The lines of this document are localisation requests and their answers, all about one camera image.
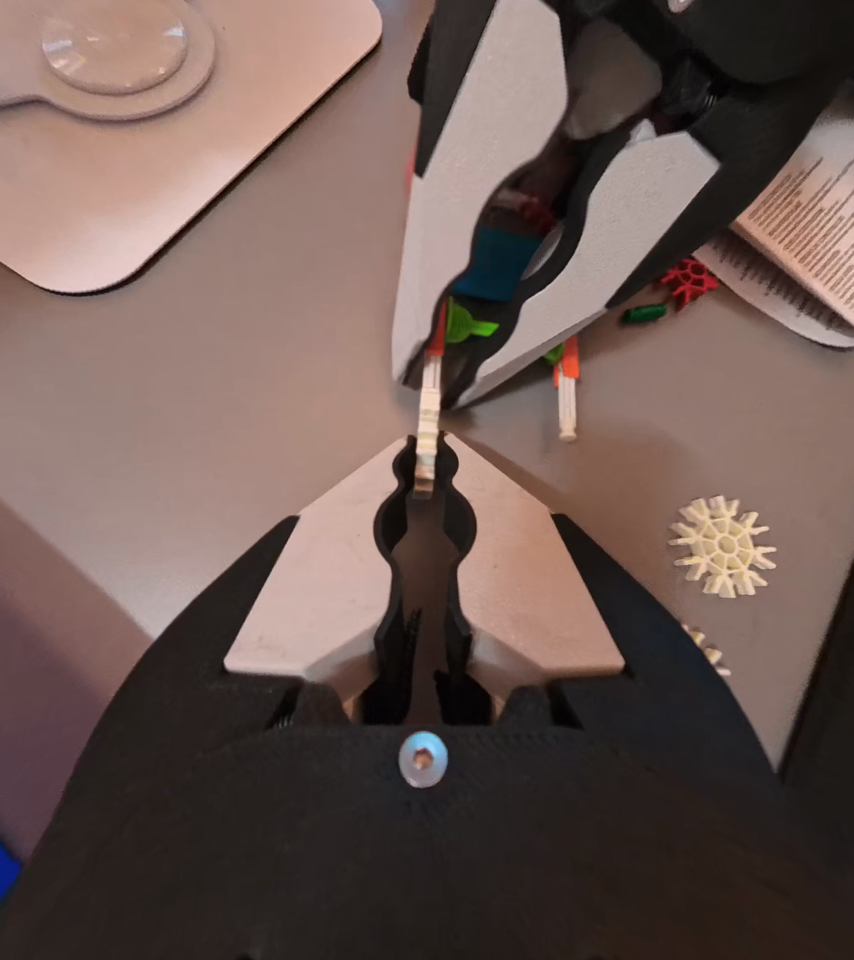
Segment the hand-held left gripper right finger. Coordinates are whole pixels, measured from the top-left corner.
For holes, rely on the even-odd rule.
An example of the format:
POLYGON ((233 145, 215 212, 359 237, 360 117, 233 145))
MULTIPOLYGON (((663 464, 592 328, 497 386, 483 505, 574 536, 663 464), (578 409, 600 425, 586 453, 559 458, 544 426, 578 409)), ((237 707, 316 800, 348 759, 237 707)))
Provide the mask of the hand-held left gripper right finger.
POLYGON ((455 555, 444 607, 446 723, 488 723, 521 688, 620 674, 625 659, 553 512, 451 433, 435 491, 455 555))

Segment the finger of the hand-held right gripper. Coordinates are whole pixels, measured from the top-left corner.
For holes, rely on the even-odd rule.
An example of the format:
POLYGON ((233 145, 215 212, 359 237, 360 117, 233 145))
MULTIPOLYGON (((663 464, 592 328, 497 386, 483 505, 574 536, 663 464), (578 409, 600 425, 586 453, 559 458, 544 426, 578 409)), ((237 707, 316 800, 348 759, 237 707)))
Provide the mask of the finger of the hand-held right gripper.
POLYGON ((411 65, 420 121, 390 361, 404 382, 469 268, 494 192, 535 160, 567 107, 562 21, 541 1, 436 2, 411 65))
POLYGON ((466 369, 445 397, 476 402, 603 315, 616 291, 720 169, 685 131, 626 145, 572 210, 548 260, 507 307, 505 342, 466 369))

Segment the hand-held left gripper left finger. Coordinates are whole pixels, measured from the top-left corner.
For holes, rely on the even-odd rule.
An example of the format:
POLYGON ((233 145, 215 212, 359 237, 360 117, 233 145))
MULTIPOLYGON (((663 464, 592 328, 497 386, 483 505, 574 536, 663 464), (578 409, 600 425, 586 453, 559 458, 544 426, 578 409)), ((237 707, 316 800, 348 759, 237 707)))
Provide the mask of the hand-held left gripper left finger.
POLYGON ((294 519, 224 659, 231 674, 325 685, 367 721, 411 702, 414 634, 393 552, 408 529, 414 438, 397 439, 294 519))

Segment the white snowflake connector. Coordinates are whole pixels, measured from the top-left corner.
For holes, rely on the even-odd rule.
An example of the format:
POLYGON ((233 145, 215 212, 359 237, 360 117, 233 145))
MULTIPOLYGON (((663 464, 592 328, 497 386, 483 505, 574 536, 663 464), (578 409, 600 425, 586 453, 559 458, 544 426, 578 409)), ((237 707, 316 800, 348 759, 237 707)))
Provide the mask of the white snowflake connector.
POLYGON ((742 510, 724 495, 696 498, 677 510, 668 541, 673 566, 686 582, 721 599, 755 596, 768 587, 765 573, 777 567, 775 546, 758 540, 769 532, 755 510, 742 510))
POLYGON ((416 498, 433 495, 441 434, 441 397, 441 390, 437 387, 424 386, 420 392, 412 489, 416 498))
POLYGON ((686 623, 682 623, 681 627, 687 636, 695 643, 697 648, 704 655, 718 676, 725 680, 731 678, 732 671, 724 661, 723 652, 713 644, 709 643, 707 635, 702 630, 691 627, 686 623))

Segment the lime green spool rod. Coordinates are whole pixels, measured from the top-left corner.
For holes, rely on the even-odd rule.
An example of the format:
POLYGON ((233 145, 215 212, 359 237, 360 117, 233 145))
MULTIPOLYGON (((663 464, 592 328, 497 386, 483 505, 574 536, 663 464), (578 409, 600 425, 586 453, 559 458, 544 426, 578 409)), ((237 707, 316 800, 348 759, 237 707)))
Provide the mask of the lime green spool rod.
MULTIPOLYGON (((499 330, 500 324, 497 321, 479 318, 453 296, 448 297, 448 299, 446 345, 462 344, 470 339, 487 340, 499 330)), ((545 351, 541 356, 551 367, 553 367, 551 361, 544 359, 544 357, 557 346, 545 351)))

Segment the white instruction booklet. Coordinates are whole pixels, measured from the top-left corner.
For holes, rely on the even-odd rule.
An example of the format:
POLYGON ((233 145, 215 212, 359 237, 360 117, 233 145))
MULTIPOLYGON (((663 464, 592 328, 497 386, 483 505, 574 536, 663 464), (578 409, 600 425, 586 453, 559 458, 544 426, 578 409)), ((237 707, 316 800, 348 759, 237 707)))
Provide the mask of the white instruction booklet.
POLYGON ((854 116, 828 115, 696 258, 793 333, 854 349, 854 116))

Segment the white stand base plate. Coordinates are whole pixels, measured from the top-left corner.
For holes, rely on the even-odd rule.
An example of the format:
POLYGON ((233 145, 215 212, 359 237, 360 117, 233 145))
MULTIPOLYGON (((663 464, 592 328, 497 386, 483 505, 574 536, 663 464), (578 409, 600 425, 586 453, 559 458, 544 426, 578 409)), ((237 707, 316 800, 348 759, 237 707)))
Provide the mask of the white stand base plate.
POLYGON ((114 287, 158 253, 382 37, 373 2, 187 2, 212 70, 144 119, 0 105, 0 263, 41 289, 114 287))

